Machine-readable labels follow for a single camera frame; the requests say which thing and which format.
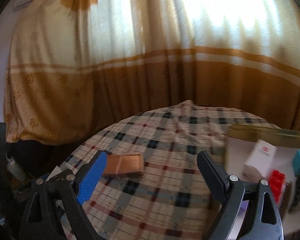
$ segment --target white bottle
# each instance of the white bottle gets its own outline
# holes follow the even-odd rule
[[[26,179],[26,173],[22,167],[11,157],[10,159],[6,156],[8,161],[7,170],[20,182]]]

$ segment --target white paper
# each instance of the white paper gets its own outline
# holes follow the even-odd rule
[[[50,173],[50,175],[48,176],[48,178],[46,179],[46,181],[48,181],[49,179],[51,179],[53,176],[56,176],[57,174],[59,174],[60,172],[62,172],[62,170],[56,166],[53,171]]]

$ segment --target beige curtain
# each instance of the beige curtain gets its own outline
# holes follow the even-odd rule
[[[15,28],[7,141],[62,144],[191,99],[300,130],[293,0],[35,0]]]

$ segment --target checkered blanket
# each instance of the checkered blanket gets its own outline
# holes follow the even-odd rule
[[[61,165],[74,173],[98,150],[107,154],[143,153],[141,178],[107,179],[83,205],[105,239],[201,239],[207,230],[210,192],[196,164],[202,150],[223,163],[222,147],[232,123],[275,127],[234,108],[179,105],[140,113],[97,133]],[[66,218],[68,239],[75,239]]]

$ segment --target patterned cloth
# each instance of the patterned cloth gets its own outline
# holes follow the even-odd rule
[[[185,101],[111,125],[78,147],[61,169],[76,173],[98,150],[143,153],[143,177],[102,178],[83,204],[98,234],[113,240],[202,239],[210,225],[210,192],[196,155],[206,150],[223,163],[222,147],[232,123],[273,126],[238,109]],[[63,221],[68,239],[75,239],[64,217]]]

